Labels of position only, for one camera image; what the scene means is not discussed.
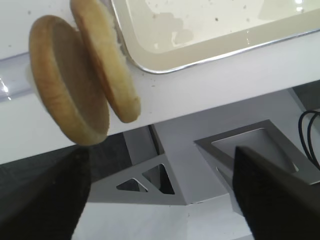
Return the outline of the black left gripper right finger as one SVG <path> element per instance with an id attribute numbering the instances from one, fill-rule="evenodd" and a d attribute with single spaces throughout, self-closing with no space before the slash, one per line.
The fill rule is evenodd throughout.
<path id="1" fill-rule="evenodd" d="M 320 190 L 254 150 L 235 149 L 233 192 L 256 240 L 318 240 Z"/>

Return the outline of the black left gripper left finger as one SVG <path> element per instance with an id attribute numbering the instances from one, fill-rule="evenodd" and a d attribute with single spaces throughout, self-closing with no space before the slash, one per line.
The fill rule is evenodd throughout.
<path id="1" fill-rule="evenodd" d="M 72 239 L 90 190 L 90 154 L 79 148 L 0 199 L 0 238 Z"/>

